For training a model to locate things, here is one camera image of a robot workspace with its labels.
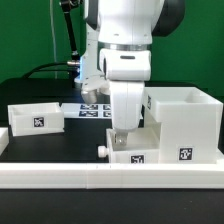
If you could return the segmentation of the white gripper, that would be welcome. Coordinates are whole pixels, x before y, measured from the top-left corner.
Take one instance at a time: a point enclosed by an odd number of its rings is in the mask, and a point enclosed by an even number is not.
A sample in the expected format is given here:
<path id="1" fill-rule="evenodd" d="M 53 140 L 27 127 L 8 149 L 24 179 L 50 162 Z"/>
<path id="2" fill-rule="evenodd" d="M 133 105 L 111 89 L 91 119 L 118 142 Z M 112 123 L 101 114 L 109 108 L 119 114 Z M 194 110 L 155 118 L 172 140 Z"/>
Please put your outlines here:
<path id="1" fill-rule="evenodd" d="M 144 82 L 151 76 L 151 52 L 101 49 L 99 66 L 109 81 L 115 143 L 125 146 L 128 132 L 138 128 Z"/>

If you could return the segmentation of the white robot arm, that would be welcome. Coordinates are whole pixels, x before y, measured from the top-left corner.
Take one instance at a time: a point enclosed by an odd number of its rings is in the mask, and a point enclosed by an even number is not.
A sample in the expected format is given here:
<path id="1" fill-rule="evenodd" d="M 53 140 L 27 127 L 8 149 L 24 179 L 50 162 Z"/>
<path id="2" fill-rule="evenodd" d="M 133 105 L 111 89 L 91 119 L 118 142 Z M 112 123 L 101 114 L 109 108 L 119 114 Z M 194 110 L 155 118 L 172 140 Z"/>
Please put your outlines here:
<path id="1" fill-rule="evenodd" d="M 84 0 L 84 5 L 85 20 L 98 40 L 81 94 L 88 104 L 97 101 L 99 92 L 110 97 L 115 142 L 125 145 L 139 126 L 153 38 L 179 26 L 185 0 Z"/>

